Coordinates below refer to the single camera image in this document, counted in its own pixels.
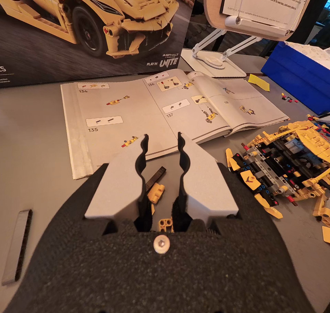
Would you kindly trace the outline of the yellow holed brick piece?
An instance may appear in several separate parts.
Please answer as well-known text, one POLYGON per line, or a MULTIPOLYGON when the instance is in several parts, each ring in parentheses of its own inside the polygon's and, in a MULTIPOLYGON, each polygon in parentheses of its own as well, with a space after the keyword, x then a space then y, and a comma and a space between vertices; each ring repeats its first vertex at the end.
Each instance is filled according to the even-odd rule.
POLYGON ((157 226, 158 232, 171 232, 174 233, 173 220, 170 219, 160 219, 157 226))

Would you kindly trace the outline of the white printed paper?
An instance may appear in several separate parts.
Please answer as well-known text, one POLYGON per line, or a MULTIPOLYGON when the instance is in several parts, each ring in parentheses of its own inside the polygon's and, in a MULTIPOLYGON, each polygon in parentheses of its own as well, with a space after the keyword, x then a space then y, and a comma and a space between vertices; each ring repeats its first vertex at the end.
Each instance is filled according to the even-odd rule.
POLYGON ((321 49, 320 47, 310 46, 308 44, 303 45, 292 42, 285 42, 285 44, 289 46, 291 49, 294 49, 295 51, 300 52, 301 54, 314 60, 315 62, 318 62, 319 64, 323 64, 325 67, 329 68, 330 55, 327 51, 321 49))

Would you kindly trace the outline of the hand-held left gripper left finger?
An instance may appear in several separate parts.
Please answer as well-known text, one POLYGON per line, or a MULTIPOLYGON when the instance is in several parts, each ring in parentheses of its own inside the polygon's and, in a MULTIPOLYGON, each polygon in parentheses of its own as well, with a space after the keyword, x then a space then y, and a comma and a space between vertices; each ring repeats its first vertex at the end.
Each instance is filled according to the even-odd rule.
POLYGON ((150 231, 151 202, 142 176, 146 167, 148 141, 147 134, 141 135, 109 162, 85 218, 107 218, 115 222, 129 219, 138 231, 150 231))

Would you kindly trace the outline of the printed instruction sheet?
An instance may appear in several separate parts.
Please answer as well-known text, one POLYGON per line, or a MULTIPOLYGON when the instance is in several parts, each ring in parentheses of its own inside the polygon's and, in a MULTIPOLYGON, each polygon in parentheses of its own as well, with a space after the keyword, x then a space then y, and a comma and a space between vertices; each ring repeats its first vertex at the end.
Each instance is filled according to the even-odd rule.
POLYGON ((278 27, 292 26, 306 0, 223 0, 221 13, 278 27))

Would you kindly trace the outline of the building instruction booklet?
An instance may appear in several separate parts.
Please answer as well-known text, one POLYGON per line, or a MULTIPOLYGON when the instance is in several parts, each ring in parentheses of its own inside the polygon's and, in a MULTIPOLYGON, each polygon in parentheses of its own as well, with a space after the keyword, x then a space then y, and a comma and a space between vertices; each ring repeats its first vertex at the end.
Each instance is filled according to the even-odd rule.
POLYGON ((178 132, 202 143, 289 117, 244 79, 167 70, 123 82, 61 85, 73 179, 148 134, 146 159, 178 151, 178 132))

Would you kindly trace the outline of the yellow sticky note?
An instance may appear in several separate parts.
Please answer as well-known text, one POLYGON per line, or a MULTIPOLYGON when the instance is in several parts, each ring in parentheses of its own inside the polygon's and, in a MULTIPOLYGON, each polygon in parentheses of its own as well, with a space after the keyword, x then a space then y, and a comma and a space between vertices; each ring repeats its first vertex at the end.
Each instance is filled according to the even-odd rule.
POLYGON ((248 82, 258 86, 266 92, 270 92, 270 84, 256 75, 250 74, 248 82))

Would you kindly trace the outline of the yellow brick connector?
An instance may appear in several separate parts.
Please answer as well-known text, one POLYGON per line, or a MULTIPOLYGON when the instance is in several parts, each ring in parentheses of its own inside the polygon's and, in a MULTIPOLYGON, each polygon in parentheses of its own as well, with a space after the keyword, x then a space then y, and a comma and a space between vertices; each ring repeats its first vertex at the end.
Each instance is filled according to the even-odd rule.
POLYGON ((155 183, 153 187, 148 192, 148 198, 153 204, 157 204, 158 200, 162 196, 165 190, 165 186, 162 184, 155 183))

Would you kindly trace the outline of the grey flat bar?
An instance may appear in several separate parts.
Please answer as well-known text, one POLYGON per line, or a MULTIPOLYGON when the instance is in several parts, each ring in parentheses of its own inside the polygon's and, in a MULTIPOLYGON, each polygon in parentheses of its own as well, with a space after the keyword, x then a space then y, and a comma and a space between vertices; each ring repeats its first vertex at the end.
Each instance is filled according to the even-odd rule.
POLYGON ((21 276, 32 215, 33 211, 31 209, 23 210, 18 213, 5 269, 2 275, 2 286, 17 282, 21 276))

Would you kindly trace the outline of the blue plastic bin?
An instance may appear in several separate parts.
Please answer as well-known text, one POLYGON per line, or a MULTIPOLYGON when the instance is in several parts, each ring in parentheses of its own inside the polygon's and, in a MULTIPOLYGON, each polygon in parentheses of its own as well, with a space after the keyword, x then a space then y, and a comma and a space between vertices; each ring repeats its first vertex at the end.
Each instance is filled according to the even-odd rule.
POLYGON ((261 69, 317 115, 330 110, 330 70, 279 42, 261 69))

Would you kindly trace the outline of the grey desk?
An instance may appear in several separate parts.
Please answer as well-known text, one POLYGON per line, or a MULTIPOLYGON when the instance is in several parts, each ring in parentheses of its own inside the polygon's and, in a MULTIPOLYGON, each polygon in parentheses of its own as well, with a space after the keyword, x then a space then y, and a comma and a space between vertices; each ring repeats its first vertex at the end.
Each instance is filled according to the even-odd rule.
MULTIPOLYGON (((256 89, 288 115, 292 122, 314 114, 300 101, 288 103, 281 99, 284 90, 269 78, 270 93, 256 89)), ((274 133, 278 124, 265 129, 237 132, 201 144, 218 162, 225 163, 225 149, 242 152, 241 143, 248 143, 266 131, 274 133)), ((147 162, 146 180, 161 166, 167 172, 160 183, 165 185, 163 197, 156 205, 152 229, 159 219, 171 216, 171 206, 178 194, 179 154, 173 153, 147 162)), ((18 213, 33 211, 22 276, 45 228, 63 203, 84 183, 73 180, 60 83, 1 89, 1 202, 0 202, 0 276, 15 229, 18 213)), ((329 303, 329 244, 323 241, 322 223, 312 212, 314 199, 294 206, 281 200, 277 208, 283 215, 273 219, 288 251, 302 287, 316 312, 323 312, 329 303)), ((1 312, 16 292, 19 282, 1 285, 1 312)))

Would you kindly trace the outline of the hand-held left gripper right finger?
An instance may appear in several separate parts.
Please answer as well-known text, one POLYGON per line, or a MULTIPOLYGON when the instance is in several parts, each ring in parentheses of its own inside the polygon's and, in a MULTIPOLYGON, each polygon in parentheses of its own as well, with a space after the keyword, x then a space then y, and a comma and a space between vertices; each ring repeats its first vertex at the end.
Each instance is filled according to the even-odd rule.
POLYGON ((178 149, 183 173, 172 206, 174 232, 187 231, 196 219, 208 227, 215 218, 236 217, 239 209, 217 160, 182 132, 178 149))

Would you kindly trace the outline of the white document stand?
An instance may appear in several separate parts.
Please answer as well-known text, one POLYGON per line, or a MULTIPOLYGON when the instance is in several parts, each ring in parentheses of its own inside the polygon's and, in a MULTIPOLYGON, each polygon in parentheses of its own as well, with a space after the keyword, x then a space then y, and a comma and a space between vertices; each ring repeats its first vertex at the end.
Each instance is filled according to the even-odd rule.
POLYGON ((299 25, 309 1, 310 0, 305 1, 297 21, 294 22, 292 26, 283 28, 240 18, 239 16, 222 14, 221 5, 223 0, 204 0, 205 16, 208 23, 214 27, 215 30, 201 42, 197 43, 192 50, 182 50, 181 57, 194 71, 202 72, 210 77, 245 77, 246 74, 230 60, 227 60, 227 58, 262 39, 286 41, 299 25), (223 53, 202 51, 204 47, 217 38, 223 37, 229 31, 245 34, 249 37, 223 53))

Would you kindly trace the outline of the yellow brick car model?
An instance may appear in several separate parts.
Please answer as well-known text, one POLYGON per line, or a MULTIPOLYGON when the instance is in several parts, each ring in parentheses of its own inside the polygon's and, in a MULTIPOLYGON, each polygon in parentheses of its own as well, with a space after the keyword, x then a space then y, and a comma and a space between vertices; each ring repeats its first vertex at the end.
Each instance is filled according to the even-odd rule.
POLYGON ((229 171, 245 184, 270 215, 281 219, 276 209, 283 197, 294 206, 315 198, 313 216, 329 228, 330 145, 329 132, 316 122, 297 121, 263 132, 248 144, 243 154, 226 149, 229 171))

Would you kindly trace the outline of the dark car set box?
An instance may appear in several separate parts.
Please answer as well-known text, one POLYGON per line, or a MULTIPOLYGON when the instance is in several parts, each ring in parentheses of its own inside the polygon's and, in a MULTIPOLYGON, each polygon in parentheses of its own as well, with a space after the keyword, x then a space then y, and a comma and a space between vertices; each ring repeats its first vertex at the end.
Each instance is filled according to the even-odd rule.
POLYGON ((1 88, 178 67, 195 0, 0 0, 1 88))

